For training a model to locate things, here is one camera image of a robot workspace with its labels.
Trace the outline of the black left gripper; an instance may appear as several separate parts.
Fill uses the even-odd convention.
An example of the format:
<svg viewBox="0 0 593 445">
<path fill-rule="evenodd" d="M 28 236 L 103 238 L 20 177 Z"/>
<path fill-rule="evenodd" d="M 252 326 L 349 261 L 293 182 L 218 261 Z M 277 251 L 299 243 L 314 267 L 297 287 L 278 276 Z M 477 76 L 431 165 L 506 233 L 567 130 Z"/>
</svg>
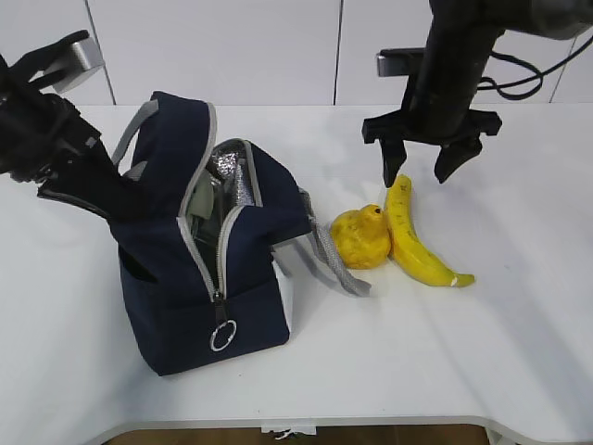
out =
<svg viewBox="0 0 593 445">
<path fill-rule="evenodd" d="M 119 174 L 101 133 L 67 99 L 37 98 L 33 103 L 17 93 L 1 94 L 1 173 L 19 183 L 51 179 L 38 188 L 37 197 L 107 221 L 145 217 L 145 194 Z"/>
</svg>

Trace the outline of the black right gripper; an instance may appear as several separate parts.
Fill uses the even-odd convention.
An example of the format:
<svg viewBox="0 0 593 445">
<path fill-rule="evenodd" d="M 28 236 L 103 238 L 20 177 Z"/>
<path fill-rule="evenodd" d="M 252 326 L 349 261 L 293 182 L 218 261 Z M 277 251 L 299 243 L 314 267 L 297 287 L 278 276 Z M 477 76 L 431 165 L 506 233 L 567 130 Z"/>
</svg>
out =
<svg viewBox="0 0 593 445">
<path fill-rule="evenodd" d="M 435 163 L 435 177 L 443 184 L 465 162 L 482 151 L 479 138 L 498 134 L 502 120 L 495 111 L 472 109 L 474 92 L 465 94 L 430 94 L 407 92 L 400 109 L 366 119 L 362 138 L 366 144 L 380 140 L 383 178 L 391 187 L 407 159 L 405 141 L 442 146 Z"/>
</svg>

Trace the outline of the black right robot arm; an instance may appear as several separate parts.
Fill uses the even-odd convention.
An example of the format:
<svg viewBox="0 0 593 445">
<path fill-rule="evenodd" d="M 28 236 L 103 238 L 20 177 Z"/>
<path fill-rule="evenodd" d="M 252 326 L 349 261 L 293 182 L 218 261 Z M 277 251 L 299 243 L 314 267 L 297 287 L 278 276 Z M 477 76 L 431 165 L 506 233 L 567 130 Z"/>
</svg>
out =
<svg viewBox="0 0 593 445">
<path fill-rule="evenodd" d="M 570 40 L 592 26 L 589 1 L 433 1 L 426 43 L 417 48 L 383 49 L 379 76 L 407 80 L 401 107 L 362 124 L 365 143 L 378 142 L 385 186 L 407 159 L 405 142 L 438 146 L 435 177 L 444 183 L 482 150 L 481 135 L 498 133 L 494 111 L 475 110 L 480 83 L 510 99 L 506 85 L 485 77 L 497 39 L 507 30 L 553 40 Z"/>
</svg>

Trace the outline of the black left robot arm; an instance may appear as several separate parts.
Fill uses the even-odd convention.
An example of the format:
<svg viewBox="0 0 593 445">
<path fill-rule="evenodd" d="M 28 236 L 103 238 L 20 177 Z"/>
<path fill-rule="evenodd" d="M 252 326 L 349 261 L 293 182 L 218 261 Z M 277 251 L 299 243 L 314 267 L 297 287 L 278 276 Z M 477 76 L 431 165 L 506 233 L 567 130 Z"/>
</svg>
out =
<svg viewBox="0 0 593 445">
<path fill-rule="evenodd" d="M 100 131 L 63 96 L 103 65 L 87 30 L 1 64 L 1 172 L 37 184 L 40 198 L 133 221 L 147 213 L 139 185 L 120 174 Z"/>
</svg>

